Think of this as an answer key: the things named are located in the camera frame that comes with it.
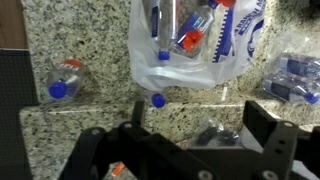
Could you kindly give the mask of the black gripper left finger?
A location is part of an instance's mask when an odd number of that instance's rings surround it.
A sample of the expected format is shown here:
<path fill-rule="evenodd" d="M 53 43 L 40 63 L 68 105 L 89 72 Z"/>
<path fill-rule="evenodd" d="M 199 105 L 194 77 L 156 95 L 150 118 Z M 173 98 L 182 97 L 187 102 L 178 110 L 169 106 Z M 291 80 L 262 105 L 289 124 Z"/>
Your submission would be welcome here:
<path fill-rule="evenodd" d="M 195 155 L 142 127 L 145 103 L 132 118 L 107 131 L 81 133 L 58 180 L 103 180 L 111 164 L 121 162 L 138 180 L 214 180 L 214 172 Z"/>

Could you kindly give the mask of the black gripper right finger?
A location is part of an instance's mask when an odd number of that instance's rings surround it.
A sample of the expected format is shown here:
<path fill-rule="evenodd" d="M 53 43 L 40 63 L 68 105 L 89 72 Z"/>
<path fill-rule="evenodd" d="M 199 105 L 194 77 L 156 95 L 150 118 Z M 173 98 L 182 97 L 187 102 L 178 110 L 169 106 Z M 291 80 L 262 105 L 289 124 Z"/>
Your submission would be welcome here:
<path fill-rule="evenodd" d="M 292 170 L 295 161 L 316 177 L 320 176 L 320 127 L 311 132 L 287 120 L 273 118 L 256 101 L 246 101 L 244 126 L 262 147 L 253 171 L 255 180 L 297 180 L 304 178 Z"/>

